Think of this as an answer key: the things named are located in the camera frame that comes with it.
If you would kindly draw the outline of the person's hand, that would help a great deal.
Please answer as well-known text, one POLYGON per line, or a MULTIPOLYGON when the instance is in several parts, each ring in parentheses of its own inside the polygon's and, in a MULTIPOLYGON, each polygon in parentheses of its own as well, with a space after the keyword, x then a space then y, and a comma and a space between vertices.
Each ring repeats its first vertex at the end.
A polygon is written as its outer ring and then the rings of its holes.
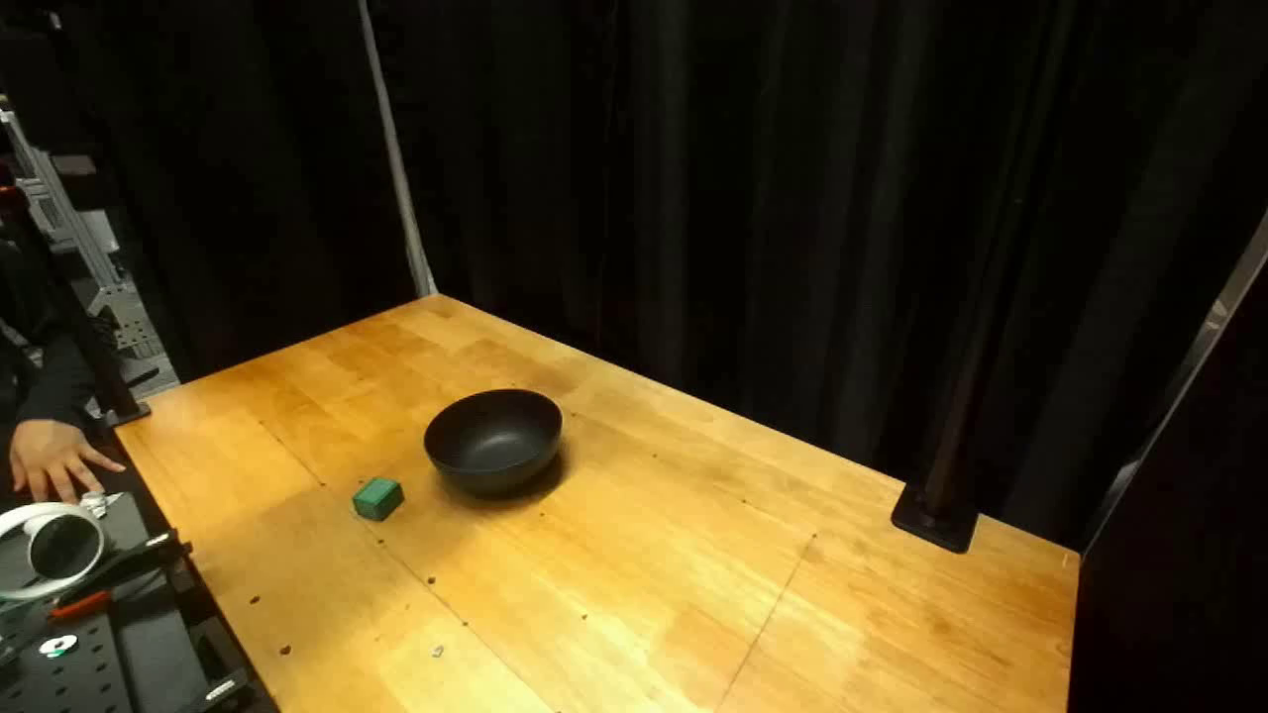
POLYGON ((77 425, 21 421, 7 438, 11 493, 37 504, 78 504, 99 493, 99 475, 124 475, 77 425))

